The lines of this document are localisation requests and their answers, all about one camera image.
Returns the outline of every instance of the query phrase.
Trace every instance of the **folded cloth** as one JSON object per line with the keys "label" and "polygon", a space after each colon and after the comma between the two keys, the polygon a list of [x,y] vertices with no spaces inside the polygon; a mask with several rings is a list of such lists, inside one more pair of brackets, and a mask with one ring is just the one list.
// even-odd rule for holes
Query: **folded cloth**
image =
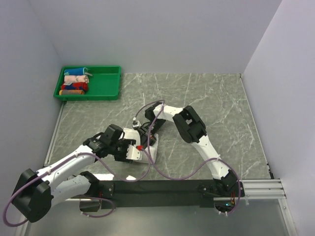
{"label": "folded cloth", "polygon": [[89,69],[86,67],[66,69],[64,70],[63,75],[91,75],[90,73],[88,73],[88,70]]}
{"label": "folded cloth", "polygon": [[76,83],[76,82],[89,82],[89,78],[87,75],[65,75],[65,82]]}
{"label": "folded cloth", "polygon": [[79,82],[79,83],[70,83],[70,82],[64,82],[63,85],[61,85],[62,90],[83,90],[88,91],[89,86],[87,83]]}
{"label": "folded cloth", "polygon": [[83,90],[60,90],[59,95],[79,95],[84,94]]}

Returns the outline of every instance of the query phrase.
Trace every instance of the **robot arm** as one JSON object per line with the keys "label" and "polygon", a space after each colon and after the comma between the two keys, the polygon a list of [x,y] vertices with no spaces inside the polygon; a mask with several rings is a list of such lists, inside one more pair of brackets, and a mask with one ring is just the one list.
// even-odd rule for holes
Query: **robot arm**
{"label": "robot arm", "polygon": [[[149,126],[162,109],[162,106],[163,111],[149,134]],[[103,197],[111,198],[114,187],[104,187],[105,183],[101,183],[89,172],[82,172],[70,180],[66,179],[83,167],[94,163],[96,161],[95,155],[103,158],[111,154],[116,161],[128,163],[132,161],[147,162],[147,159],[143,158],[143,152],[140,150],[148,148],[148,136],[150,137],[149,145],[152,159],[155,161],[158,145],[158,135],[156,132],[166,120],[175,123],[183,140],[192,144],[204,160],[213,157],[220,158],[208,138],[205,124],[191,106],[175,108],[156,103],[145,111],[145,117],[150,121],[147,125],[140,125],[140,122],[134,120],[133,129],[121,129],[112,124],[108,126],[105,132],[98,133],[86,139],[77,150],[57,163],[40,169],[36,173],[31,169],[24,171],[18,180],[13,194],[38,176],[47,172],[49,175],[44,176],[25,188],[13,199],[12,203],[30,222],[36,222],[49,211],[51,206],[74,196],[99,196],[101,193]],[[72,156],[72,159],[61,165],[61,163]],[[232,170],[216,160],[207,164],[212,172],[213,181],[216,184],[212,185],[214,188],[212,190],[201,186],[201,190],[198,191],[202,192],[205,196],[208,194],[212,198],[213,196],[229,195],[231,191],[234,191],[237,177]]]}
{"label": "robot arm", "polygon": [[[160,122],[160,120],[168,120],[175,123],[182,139],[186,143],[195,147],[204,160],[213,157],[220,158],[220,155],[218,155],[209,140],[204,122],[193,107],[186,106],[185,108],[176,108],[163,105],[159,102],[146,110],[145,117],[150,121],[153,121],[161,111],[162,107],[163,110],[160,113],[157,122]],[[236,182],[236,176],[222,162],[210,161],[207,165],[210,168],[213,179],[219,180],[227,189]]]}
{"label": "robot arm", "polygon": [[24,189],[12,203],[30,222],[36,222],[46,215],[51,206],[68,198],[77,195],[99,196],[99,193],[103,191],[103,186],[91,173],[82,172],[73,179],[66,179],[83,167],[94,163],[95,155],[103,158],[111,154],[117,161],[132,162],[136,157],[133,156],[134,152],[129,150],[135,143],[135,140],[124,138],[124,131],[112,124],[104,133],[96,134],[85,140],[77,150],[53,165],[40,169],[36,173],[31,169],[24,171],[13,194],[31,180],[44,173],[48,173],[48,175]]}

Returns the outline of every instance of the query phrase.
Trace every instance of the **white wall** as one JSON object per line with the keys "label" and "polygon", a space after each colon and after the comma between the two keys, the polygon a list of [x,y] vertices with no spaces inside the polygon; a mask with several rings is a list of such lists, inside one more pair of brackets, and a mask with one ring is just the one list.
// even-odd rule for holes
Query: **white wall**
{"label": "white wall", "polygon": [[29,0],[63,64],[243,73],[281,0]]}
{"label": "white wall", "polygon": [[315,235],[315,2],[283,0],[244,84],[300,236]]}
{"label": "white wall", "polygon": [[[24,170],[42,167],[60,102],[53,98],[61,61],[26,0],[0,6],[0,210]],[[10,207],[9,220],[20,214]],[[14,230],[0,221],[1,235]]]}

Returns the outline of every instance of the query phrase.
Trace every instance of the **red button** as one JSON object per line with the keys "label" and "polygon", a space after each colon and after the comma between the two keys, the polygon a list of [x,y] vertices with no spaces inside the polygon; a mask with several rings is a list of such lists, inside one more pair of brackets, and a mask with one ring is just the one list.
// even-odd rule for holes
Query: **red button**
{"label": "red button", "polygon": [[137,146],[137,149],[138,149],[139,151],[141,151],[141,150],[143,149],[143,146],[142,146],[142,145],[138,145],[138,146]]}

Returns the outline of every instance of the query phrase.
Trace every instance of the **marble floor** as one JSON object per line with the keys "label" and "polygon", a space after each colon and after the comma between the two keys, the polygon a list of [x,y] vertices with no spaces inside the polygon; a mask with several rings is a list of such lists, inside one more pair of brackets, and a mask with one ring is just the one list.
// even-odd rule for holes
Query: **marble floor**
{"label": "marble floor", "polygon": [[[207,127],[214,148],[242,179],[270,178],[239,74],[123,74],[117,101],[73,101],[64,106],[50,164],[74,151],[88,137],[112,123],[131,128],[134,114],[144,104],[165,99],[166,105],[191,105]],[[139,115],[144,122],[144,114]],[[203,161],[186,144],[173,123],[159,130],[157,166],[172,177],[190,174]],[[140,177],[147,164],[122,163],[107,156],[104,161],[122,177]],[[107,174],[98,162],[88,166],[93,174]],[[190,179],[211,178],[207,166]],[[153,168],[145,179],[164,179]]]}

